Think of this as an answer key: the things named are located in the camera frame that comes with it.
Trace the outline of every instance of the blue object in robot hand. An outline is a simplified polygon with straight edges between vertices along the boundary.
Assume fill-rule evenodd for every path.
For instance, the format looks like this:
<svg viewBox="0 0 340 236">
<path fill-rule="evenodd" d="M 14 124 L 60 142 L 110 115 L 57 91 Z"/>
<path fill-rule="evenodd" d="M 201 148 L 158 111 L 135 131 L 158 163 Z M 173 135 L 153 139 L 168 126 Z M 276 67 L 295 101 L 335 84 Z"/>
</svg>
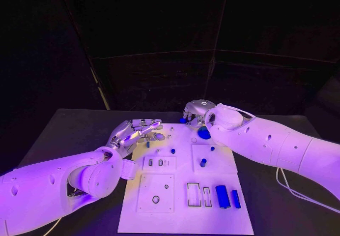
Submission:
<svg viewBox="0 0 340 236">
<path fill-rule="evenodd" d="M 204 158 L 202 161 L 201 161 L 201 167 L 205 167 L 207 163 L 208 163 L 208 160 Z"/>
<path fill-rule="evenodd" d="M 217 194 L 218 194 L 220 208 L 224 208 L 224 209 L 230 208 L 231 201 L 230 201 L 225 185 L 217 186 Z"/>
<path fill-rule="evenodd" d="M 233 198 L 234 198 L 235 208 L 241 208 L 238 190 L 233 190 Z"/>
<path fill-rule="evenodd" d="M 204 139 L 210 139 L 212 137 L 207 126 L 202 126 L 199 128 L 198 133 L 199 133 L 201 138 Z"/>
</svg>

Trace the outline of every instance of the white cable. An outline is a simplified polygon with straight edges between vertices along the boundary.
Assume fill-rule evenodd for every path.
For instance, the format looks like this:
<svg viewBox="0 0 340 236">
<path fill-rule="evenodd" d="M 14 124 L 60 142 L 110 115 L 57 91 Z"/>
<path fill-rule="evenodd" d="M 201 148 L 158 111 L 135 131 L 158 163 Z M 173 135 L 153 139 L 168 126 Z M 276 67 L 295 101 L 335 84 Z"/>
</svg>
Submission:
<svg viewBox="0 0 340 236">
<path fill-rule="evenodd" d="M 61 219 L 57 221 L 55 225 L 52 226 L 52 228 L 50 229 L 50 231 L 47 232 L 47 234 L 44 236 L 48 235 L 48 233 L 52 231 L 52 229 L 55 228 L 57 224 L 60 223 Z"/>
<path fill-rule="evenodd" d="M 282 173 L 283 173 L 283 176 L 284 176 L 284 179 L 286 179 L 284 170 L 283 170 L 282 168 L 277 168 L 277 181 L 279 181 L 279 169 L 282 170 Z M 296 190 L 293 190 L 293 189 L 290 188 L 287 179 L 286 179 L 286 185 L 284 185 L 280 181 L 279 181 L 279 183 L 280 183 L 282 186 L 284 186 L 284 187 L 289 189 L 289 191 L 292 192 L 292 194 L 293 194 L 296 197 L 299 197 L 299 198 L 307 200 L 307 201 L 312 202 L 312 203 L 316 203 L 318 205 L 320 205 L 320 206 L 326 207 L 328 209 L 333 210 L 336 213 L 340 213 L 340 210 L 338 210 L 338 209 L 332 208 L 331 206 L 322 204 L 319 201 L 313 200 L 310 197 L 307 197 L 307 196 L 303 195 L 300 192 L 297 192 Z"/>
</svg>

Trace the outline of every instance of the gray table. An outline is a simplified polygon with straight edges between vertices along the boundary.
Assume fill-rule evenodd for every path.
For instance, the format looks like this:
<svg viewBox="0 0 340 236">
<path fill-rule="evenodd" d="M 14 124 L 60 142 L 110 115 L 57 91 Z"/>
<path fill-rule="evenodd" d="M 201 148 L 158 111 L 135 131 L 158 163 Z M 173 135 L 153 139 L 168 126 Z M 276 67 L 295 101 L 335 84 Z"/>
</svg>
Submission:
<svg viewBox="0 0 340 236">
<path fill-rule="evenodd" d="M 127 119 L 161 118 L 163 123 L 179 123 L 178 112 L 123 112 L 60 109 L 25 156 L 21 167 L 96 150 L 103 146 L 117 125 Z M 260 116 L 302 133 L 319 137 L 303 116 Z M 295 197 L 276 180 L 276 168 L 238 154 L 235 161 L 251 222 L 257 236 L 340 235 L 340 215 Z M 287 171 L 292 188 L 316 200 L 340 208 L 328 190 L 313 181 Z M 113 194 L 65 216 L 50 236 L 112 236 L 117 234 L 126 180 L 120 180 Z M 54 223 L 25 235 L 44 235 Z"/>
</svg>

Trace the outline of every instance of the white board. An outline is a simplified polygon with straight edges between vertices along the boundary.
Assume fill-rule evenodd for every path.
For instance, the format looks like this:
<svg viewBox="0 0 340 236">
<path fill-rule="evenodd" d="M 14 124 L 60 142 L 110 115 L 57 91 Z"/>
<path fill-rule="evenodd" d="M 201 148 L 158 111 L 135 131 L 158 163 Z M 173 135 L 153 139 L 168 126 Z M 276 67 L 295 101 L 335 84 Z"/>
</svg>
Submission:
<svg viewBox="0 0 340 236">
<path fill-rule="evenodd" d="M 163 141 L 152 142 L 150 148 L 148 148 L 145 143 L 139 144 L 133 152 L 133 160 L 140 166 L 135 180 L 127 181 L 119 232 L 254 235 L 233 151 L 230 148 L 215 145 L 211 139 L 201 139 L 198 131 L 189 129 L 185 124 L 163 124 L 163 126 L 163 130 L 159 130 L 158 132 L 163 133 L 166 137 L 171 135 L 171 138 L 166 138 Z M 202 169 L 197 169 L 197 152 L 208 152 L 208 156 L 211 154 L 211 145 L 215 146 L 215 151 L 220 151 L 210 157 L 208 165 L 204 168 L 199 166 Z M 145 157 L 153 157 L 156 160 L 158 158 L 163 159 L 166 157 L 175 157 L 176 168 L 169 168 L 166 173 L 162 172 L 165 169 L 161 168 L 161 171 L 158 171 L 158 169 L 143 169 Z M 205 169 L 218 164 L 218 162 L 220 165 L 224 166 L 224 168 L 218 168 L 218 172 Z M 153 176 L 149 191 L 142 190 L 143 186 L 146 186 L 142 181 L 145 176 Z M 173 207 L 169 207 L 172 201 L 166 201 L 163 205 L 165 209 L 155 210 L 155 208 L 158 208 L 156 205 L 161 204 L 163 198 L 161 197 L 161 202 L 158 204 L 152 202 L 152 199 L 156 196 L 156 193 L 162 192 L 159 190 L 166 190 L 162 188 L 166 185 L 165 179 L 171 176 L 173 176 Z M 212 207 L 207 207 L 204 203 L 201 207 L 189 207 L 188 183 L 199 183 L 202 202 L 210 198 Z M 228 209 L 220 208 L 215 190 L 218 185 L 227 186 L 233 204 L 233 207 Z M 211 195 L 204 194 L 204 188 L 210 188 Z M 234 189 L 238 190 L 241 209 L 237 209 L 234 205 L 231 194 Z M 153 212 L 143 212 L 139 210 L 142 198 L 145 199 L 143 201 L 146 201 L 143 206 L 148 207 L 148 211 Z"/>
</svg>

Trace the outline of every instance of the robotic hand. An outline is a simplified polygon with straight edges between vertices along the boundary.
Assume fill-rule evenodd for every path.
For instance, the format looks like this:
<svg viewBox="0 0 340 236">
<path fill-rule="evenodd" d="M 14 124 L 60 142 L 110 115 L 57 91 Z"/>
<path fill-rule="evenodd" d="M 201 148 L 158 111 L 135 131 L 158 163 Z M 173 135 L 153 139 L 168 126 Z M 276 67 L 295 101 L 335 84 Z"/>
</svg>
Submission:
<svg viewBox="0 0 340 236">
<path fill-rule="evenodd" d="M 207 124 L 218 145 L 228 146 L 253 161 L 306 176 L 340 200 L 339 144 L 313 138 L 283 124 L 224 104 L 215 105 L 208 100 L 195 100 L 186 104 L 184 118 L 189 119 L 188 125 L 194 128 Z"/>
<path fill-rule="evenodd" d="M 163 140 L 161 119 L 125 121 L 106 147 L 25 166 L 0 177 L 0 236 L 18 235 L 71 214 L 114 191 L 137 142 Z"/>
</svg>

